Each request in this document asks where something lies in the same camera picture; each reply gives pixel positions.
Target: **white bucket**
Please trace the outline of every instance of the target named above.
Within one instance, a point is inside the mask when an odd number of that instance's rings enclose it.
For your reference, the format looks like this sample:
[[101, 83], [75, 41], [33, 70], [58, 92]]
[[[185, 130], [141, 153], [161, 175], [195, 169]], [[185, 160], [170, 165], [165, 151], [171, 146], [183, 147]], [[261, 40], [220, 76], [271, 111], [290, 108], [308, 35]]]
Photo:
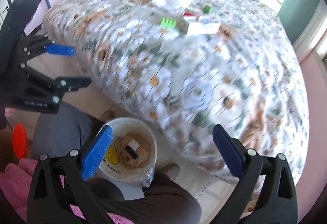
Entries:
[[122, 162], [114, 165], [104, 155], [99, 165], [100, 170], [115, 180], [128, 183], [132, 186], [148, 187], [153, 179], [154, 167], [157, 161], [157, 142], [151, 129], [144, 122], [129, 117], [111, 120], [106, 125], [112, 128], [112, 144], [119, 136], [124, 136], [128, 133], [141, 134], [151, 144], [152, 152], [148, 165], [144, 168], [137, 169], [129, 169]]

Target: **person's leg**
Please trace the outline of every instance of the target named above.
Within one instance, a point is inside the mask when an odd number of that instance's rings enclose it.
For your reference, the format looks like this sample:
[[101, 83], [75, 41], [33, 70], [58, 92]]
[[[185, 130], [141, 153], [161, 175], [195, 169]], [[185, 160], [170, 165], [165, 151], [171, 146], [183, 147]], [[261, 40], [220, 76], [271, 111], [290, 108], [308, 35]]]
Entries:
[[194, 197], [166, 175], [156, 173], [143, 189], [144, 198], [130, 201], [99, 199], [107, 212], [135, 224], [198, 224], [201, 208]]
[[40, 115], [32, 141], [32, 158], [38, 159], [44, 153], [51, 158], [61, 157], [74, 148], [80, 149], [102, 125], [100, 120], [62, 102], [56, 115]]

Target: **green toy block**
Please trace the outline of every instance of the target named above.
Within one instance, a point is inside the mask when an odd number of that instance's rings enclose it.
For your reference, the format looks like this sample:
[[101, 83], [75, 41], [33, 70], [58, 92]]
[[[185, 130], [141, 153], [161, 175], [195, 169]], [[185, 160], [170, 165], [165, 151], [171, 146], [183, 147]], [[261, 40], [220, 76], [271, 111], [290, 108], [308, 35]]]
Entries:
[[174, 29], [176, 28], [176, 20], [170, 18], [162, 18], [160, 27]]
[[210, 14], [212, 12], [212, 7], [209, 6], [209, 5], [206, 5], [204, 8], [203, 8], [203, 13], [205, 14]]

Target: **bed sheet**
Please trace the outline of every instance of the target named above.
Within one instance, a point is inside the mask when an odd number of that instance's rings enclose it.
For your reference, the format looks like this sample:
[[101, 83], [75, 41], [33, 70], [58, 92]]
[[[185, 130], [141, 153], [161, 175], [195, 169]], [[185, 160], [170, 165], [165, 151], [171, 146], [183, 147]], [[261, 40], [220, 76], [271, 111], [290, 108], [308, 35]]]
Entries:
[[[222, 23], [216, 34], [186, 36], [184, 10], [160, 9], [152, 0], [63, 0], [43, 26], [76, 48], [111, 99], [155, 123], [199, 167], [237, 181], [212, 141], [213, 126], [221, 124], [260, 155], [284, 153], [296, 183], [308, 147], [308, 103], [279, 17], [251, 0], [194, 0], [191, 7], [207, 4], [214, 10], [208, 20]], [[160, 27], [163, 17], [177, 27]]]

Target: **tiled floor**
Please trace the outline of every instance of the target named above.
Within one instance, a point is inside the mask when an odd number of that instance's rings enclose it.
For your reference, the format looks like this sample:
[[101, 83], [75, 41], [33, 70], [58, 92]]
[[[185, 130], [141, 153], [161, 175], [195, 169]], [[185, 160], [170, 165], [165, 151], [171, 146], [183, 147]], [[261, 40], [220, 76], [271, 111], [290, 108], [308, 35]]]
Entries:
[[[63, 75], [79, 75], [80, 71], [72, 66], [69, 59], [44, 54], [31, 60], [29, 65], [52, 78]], [[100, 118], [108, 109], [113, 110], [117, 117], [128, 115], [94, 85], [78, 92], [68, 93], [65, 95], [64, 100], [96, 118]], [[38, 113], [19, 110], [11, 118], [11, 122], [13, 125], [16, 123], [24, 124], [28, 138], [32, 139], [38, 117]], [[164, 166], [174, 162], [180, 166], [181, 171], [175, 181], [198, 200], [202, 208], [201, 223], [209, 224], [233, 192], [234, 186], [212, 177], [197, 168], [192, 162], [182, 158], [179, 153], [170, 147], [159, 131], [153, 126], [152, 128], [158, 145], [157, 165]], [[98, 172], [98, 176], [104, 177], [101, 172]], [[140, 188], [131, 187], [124, 183], [115, 183], [121, 188], [125, 199], [135, 199], [143, 195]]]

